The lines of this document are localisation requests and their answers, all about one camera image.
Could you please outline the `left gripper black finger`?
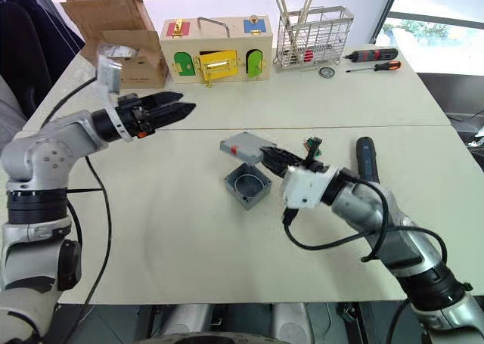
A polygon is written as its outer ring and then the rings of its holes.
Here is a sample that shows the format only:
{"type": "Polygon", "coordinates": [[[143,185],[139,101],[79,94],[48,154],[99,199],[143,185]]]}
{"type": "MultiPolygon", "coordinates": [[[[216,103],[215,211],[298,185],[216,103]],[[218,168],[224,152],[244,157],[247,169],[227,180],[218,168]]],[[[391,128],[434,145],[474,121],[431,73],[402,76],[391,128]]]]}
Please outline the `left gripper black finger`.
{"type": "Polygon", "coordinates": [[[141,104],[145,110],[153,110],[167,104],[179,101],[183,97],[182,93],[173,91],[161,91],[141,98],[141,104]]]}
{"type": "Polygon", "coordinates": [[[194,103],[172,102],[149,110],[150,125],[159,129],[185,119],[196,108],[194,103]]]}

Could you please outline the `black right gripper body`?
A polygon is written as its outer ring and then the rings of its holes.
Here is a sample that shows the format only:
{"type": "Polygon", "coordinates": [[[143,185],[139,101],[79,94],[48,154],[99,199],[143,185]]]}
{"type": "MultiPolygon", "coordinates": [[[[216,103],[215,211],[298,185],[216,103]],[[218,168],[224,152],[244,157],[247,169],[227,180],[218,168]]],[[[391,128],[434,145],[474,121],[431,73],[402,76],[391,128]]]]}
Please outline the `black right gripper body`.
{"type": "Polygon", "coordinates": [[[329,167],[317,160],[317,157],[321,155],[321,143],[322,140],[317,137],[311,137],[305,140],[303,145],[307,150],[306,158],[303,159],[301,163],[290,164],[288,168],[298,167],[304,170],[309,170],[310,172],[326,172],[329,167]]]}

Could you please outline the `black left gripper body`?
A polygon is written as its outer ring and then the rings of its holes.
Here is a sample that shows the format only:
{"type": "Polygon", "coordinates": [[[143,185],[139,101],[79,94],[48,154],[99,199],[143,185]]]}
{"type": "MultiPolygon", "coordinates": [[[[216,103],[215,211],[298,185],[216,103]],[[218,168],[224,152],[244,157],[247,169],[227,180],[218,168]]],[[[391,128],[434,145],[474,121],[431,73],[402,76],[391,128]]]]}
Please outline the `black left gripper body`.
{"type": "Polygon", "coordinates": [[[155,133],[151,116],[155,106],[151,97],[140,98],[136,93],[131,93],[117,98],[115,110],[132,138],[145,138],[155,133]]]}

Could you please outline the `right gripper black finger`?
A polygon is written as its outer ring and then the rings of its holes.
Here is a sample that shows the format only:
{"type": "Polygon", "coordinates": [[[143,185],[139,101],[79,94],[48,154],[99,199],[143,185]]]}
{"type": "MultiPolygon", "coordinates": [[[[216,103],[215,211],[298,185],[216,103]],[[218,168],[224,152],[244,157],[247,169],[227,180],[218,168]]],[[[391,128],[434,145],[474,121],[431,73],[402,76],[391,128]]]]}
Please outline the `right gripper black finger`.
{"type": "Polygon", "coordinates": [[[302,158],[297,155],[278,147],[263,147],[264,163],[301,163],[302,158]]]}
{"type": "Polygon", "coordinates": [[[277,157],[274,159],[271,157],[265,157],[262,161],[262,165],[274,175],[278,176],[279,178],[283,178],[287,172],[288,166],[290,165],[290,161],[277,157]]]}

